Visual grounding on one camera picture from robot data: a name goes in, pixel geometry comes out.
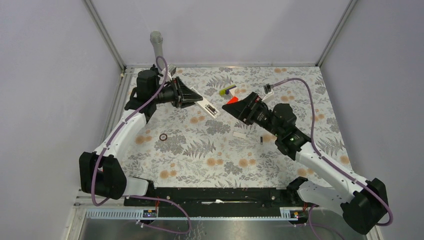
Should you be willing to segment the white remote control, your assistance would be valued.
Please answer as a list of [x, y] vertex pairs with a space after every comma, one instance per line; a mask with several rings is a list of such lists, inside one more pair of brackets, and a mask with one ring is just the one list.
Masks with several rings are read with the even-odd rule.
[[207, 113], [214, 119], [216, 119], [221, 114], [220, 111], [195, 88], [191, 88], [191, 90], [193, 90], [196, 94], [202, 97], [202, 100], [196, 101], [195, 104], [200, 107], [205, 113]]

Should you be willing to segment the white battery cover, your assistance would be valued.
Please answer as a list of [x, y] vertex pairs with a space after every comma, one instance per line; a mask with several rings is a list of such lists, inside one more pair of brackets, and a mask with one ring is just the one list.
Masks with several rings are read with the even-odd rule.
[[241, 138], [241, 139], [247, 138], [247, 135], [245, 133], [236, 132], [236, 131], [233, 132], [233, 136], [236, 137], [236, 138]]

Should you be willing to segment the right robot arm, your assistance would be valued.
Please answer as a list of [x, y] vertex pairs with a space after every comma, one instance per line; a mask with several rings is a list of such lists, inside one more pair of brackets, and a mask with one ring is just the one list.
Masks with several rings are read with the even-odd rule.
[[330, 184], [322, 187], [306, 178], [294, 180], [296, 187], [287, 191], [293, 206], [303, 202], [324, 207], [342, 216], [357, 233], [366, 235], [388, 213], [387, 189], [378, 178], [369, 180], [351, 172], [317, 147], [296, 127], [297, 117], [288, 103], [270, 110], [258, 94], [222, 106], [222, 109], [246, 125], [257, 124], [275, 135], [277, 149], [293, 161], [312, 169]]

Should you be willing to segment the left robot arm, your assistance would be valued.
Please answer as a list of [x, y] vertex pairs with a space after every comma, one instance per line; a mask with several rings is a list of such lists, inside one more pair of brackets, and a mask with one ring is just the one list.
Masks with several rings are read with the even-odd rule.
[[175, 108], [183, 109], [202, 100], [203, 97], [186, 86], [178, 76], [160, 72], [155, 66], [139, 71], [136, 86], [130, 93], [118, 124], [100, 146], [92, 152], [83, 152], [79, 157], [82, 192], [114, 200], [122, 196], [135, 196], [144, 206], [152, 204], [155, 192], [148, 187], [148, 181], [127, 176], [120, 161], [159, 104], [170, 103]]

